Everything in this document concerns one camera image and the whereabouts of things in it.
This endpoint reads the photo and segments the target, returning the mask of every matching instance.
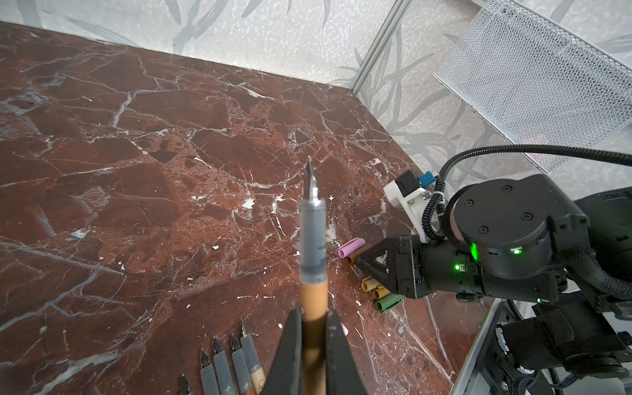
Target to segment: grey pen section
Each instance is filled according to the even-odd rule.
[[[234,336],[231,336],[231,347],[233,349],[233,365],[237,374],[237,383],[239,384],[240,394],[245,394],[247,390],[252,388],[252,379],[250,371],[246,363],[246,356],[243,354],[243,348]]]
[[[326,207],[319,194],[311,158],[305,166],[304,181],[300,203],[300,281],[320,284],[327,280]]]
[[[213,339],[213,350],[215,356],[213,356],[213,362],[215,362],[215,371],[217,373],[217,382],[219,383],[219,392],[222,395],[234,394],[234,383],[231,371],[228,368],[228,359],[226,359],[226,352],[222,351],[221,346],[217,339]]]
[[[248,371],[254,373],[261,368],[257,351],[255,350],[255,343],[252,341],[252,336],[248,333],[241,337],[241,347],[243,349],[243,355],[246,357],[246,363],[248,364]]]
[[[217,386],[217,377],[215,376],[215,369],[209,362],[209,356],[202,350],[200,355],[200,362],[202,363],[202,369],[200,370],[200,376],[202,376],[202,388],[204,389],[204,395],[219,395],[219,387]]]

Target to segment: pen nib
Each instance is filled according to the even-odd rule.
[[[189,380],[186,379],[184,374],[182,375],[182,377],[180,377],[179,384],[180,384],[180,395],[188,395],[190,393]]]
[[[239,345],[239,341],[237,341],[237,337],[235,337],[234,335],[231,335],[231,348],[233,349],[233,352],[241,348],[241,346]]]
[[[305,165],[305,186],[303,187],[303,198],[309,200],[318,200],[320,198],[318,193],[318,185],[316,183],[316,177],[314,176],[314,168],[312,166],[312,158],[307,159]]]
[[[215,354],[219,354],[222,352],[222,346],[219,344],[219,341],[217,341],[217,339],[214,337],[213,337],[213,351],[215,351]]]
[[[200,363],[202,364],[202,368],[205,368],[210,365],[209,355],[202,348],[202,353],[200,354]]]

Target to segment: pink paper tube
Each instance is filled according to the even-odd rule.
[[[364,241],[364,239],[356,237],[351,241],[347,241],[342,247],[338,248],[338,256],[341,258],[345,258],[347,255],[354,252],[358,248],[363,247],[365,244],[367,244],[367,242]]]

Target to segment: wallpaper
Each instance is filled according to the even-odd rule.
[[[546,7],[534,8],[545,16],[553,14],[562,24],[566,18],[568,21],[579,18],[573,16],[575,13],[589,13],[586,18],[594,18],[596,22],[582,25],[586,34],[593,32],[588,40],[592,39],[602,46],[606,41],[612,43],[612,50],[620,58],[624,58],[626,51],[632,51],[629,46],[630,23],[618,25],[613,21],[609,28],[600,27],[600,23],[607,25],[604,22],[612,16],[616,21],[628,21],[632,16],[632,7],[626,8],[624,3],[629,5],[629,0],[606,1],[612,7],[611,12],[589,7],[588,3],[592,2],[588,0],[525,0],[524,3],[529,1],[539,3],[541,8]],[[432,76],[478,10],[479,7],[470,0],[414,2],[358,93],[360,100],[421,170],[438,173],[443,163],[458,152],[506,144],[500,134]],[[603,143],[618,151],[632,152],[631,137],[630,132],[624,130]],[[614,165],[586,161],[576,166],[577,161],[571,159],[551,174],[572,198],[620,188],[628,185],[631,179],[626,171],[613,171]],[[587,171],[591,178],[601,180],[601,189],[594,190],[584,182]],[[452,192],[486,179],[515,179],[537,172],[535,166],[521,154],[484,155],[459,163],[448,177],[447,189]]]
[[[394,0],[3,0],[0,19],[267,73],[349,81]]]

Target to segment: blue connector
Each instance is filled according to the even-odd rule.
[[[419,177],[419,182],[422,184],[422,187],[427,188],[428,185],[437,181],[437,179],[432,175],[431,172],[427,171],[426,174]]]

